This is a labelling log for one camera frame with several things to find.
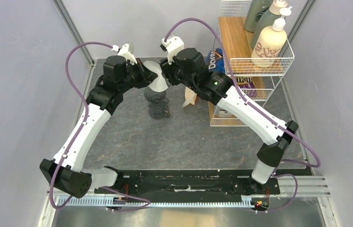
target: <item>gray countertop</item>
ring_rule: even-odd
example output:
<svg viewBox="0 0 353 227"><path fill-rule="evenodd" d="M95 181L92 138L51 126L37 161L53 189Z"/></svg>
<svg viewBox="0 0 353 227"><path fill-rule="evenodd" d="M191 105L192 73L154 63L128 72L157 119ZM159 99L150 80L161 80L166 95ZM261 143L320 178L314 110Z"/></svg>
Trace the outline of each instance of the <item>gray countertop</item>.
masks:
<svg viewBox="0 0 353 227"><path fill-rule="evenodd" d="M102 75L97 62L90 89ZM248 127L210 127L208 102L182 109L183 85L169 87L170 118L152 119L143 89L124 94L124 101L103 126L86 157L84 168L117 169L253 169L260 137ZM284 91L279 86L265 108L276 117L291 120ZM293 141L284 158L303 160ZM281 168L302 168L284 163Z"/></svg>

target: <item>bottle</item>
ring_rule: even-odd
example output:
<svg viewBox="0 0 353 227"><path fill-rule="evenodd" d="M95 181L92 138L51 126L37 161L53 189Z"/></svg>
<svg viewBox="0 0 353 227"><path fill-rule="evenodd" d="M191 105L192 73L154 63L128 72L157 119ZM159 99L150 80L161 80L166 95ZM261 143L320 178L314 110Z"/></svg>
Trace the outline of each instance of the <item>bottle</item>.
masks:
<svg viewBox="0 0 353 227"><path fill-rule="evenodd" d="M285 0L274 0L269 9L263 14L258 21L256 30L254 31L253 39L251 40L250 46L254 49L257 43L260 32L267 26L271 26L278 17L281 16L279 10L286 7L288 3Z"/></svg>
<svg viewBox="0 0 353 227"><path fill-rule="evenodd" d="M249 12L244 22L244 29L254 32L257 23L265 11L271 6L272 0L253 0L250 4Z"/></svg>
<svg viewBox="0 0 353 227"><path fill-rule="evenodd" d="M251 61L257 67L267 68L270 67L275 59L259 59L259 58L277 58L281 48L284 46L287 35L284 31L286 24L285 17L289 16L291 11L289 8L282 8L280 10L281 17L274 21L272 26L265 27L258 37L256 46L251 54Z"/></svg>

